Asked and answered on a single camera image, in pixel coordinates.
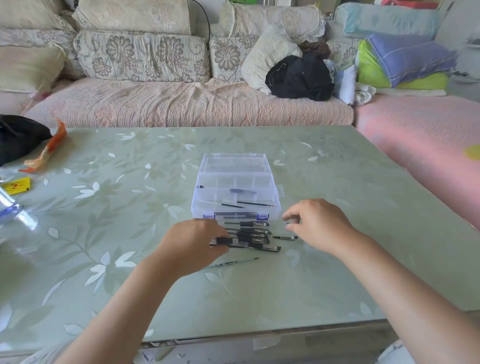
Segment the yellow sticker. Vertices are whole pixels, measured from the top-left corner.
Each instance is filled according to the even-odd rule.
[[[1,187],[6,191],[6,193],[20,194],[30,190],[30,177],[21,178],[12,182],[2,183]]]
[[[480,160],[480,144],[475,144],[474,146],[466,148],[465,155],[470,159]]]

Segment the hand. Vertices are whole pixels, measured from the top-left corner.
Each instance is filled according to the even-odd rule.
[[[178,277],[198,272],[228,252],[226,245],[210,246],[212,238],[228,237],[224,227],[211,218],[173,225],[152,255],[172,265]]]
[[[352,238],[361,235],[338,206],[322,198],[300,201],[291,206],[282,218],[284,221],[292,220],[287,230],[312,247],[336,256]]]

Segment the orange wrapper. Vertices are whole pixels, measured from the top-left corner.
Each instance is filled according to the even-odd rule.
[[[18,170],[19,172],[32,173],[47,163],[55,149],[57,149],[62,140],[67,136],[67,128],[65,127],[65,124],[59,119],[57,119],[57,123],[59,124],[57,133],[48,141],[40,156],[37,159],[27,159],[24,162],[24,165],[28,168]]]

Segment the glass tabletop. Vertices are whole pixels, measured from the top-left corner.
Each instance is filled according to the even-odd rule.
[[[37,228],[0,227],[0,351],[77,336],[165,231],[192,217],[204,153],[265,153],[284,211],[326,198],[454,304],[480,309],[478,232],[353,127],[70,129],[16,196]],[[19,167],[0,176],[24,177]],[[261,259],[180,279],[144,341],[384,318],[338,259],[301,240],[275,244],[278,254],[231,249],[217,263]]]

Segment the black bag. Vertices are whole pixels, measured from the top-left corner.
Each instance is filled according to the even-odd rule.
[[[335,87],[322,55],[315,51],[301,58],[285,57],[268,71],[265,83],[274,96],[314,101],[327,101]]]
[[[52,134],[46,126],[17,115],[0,115],[0,167],[24,157]]]

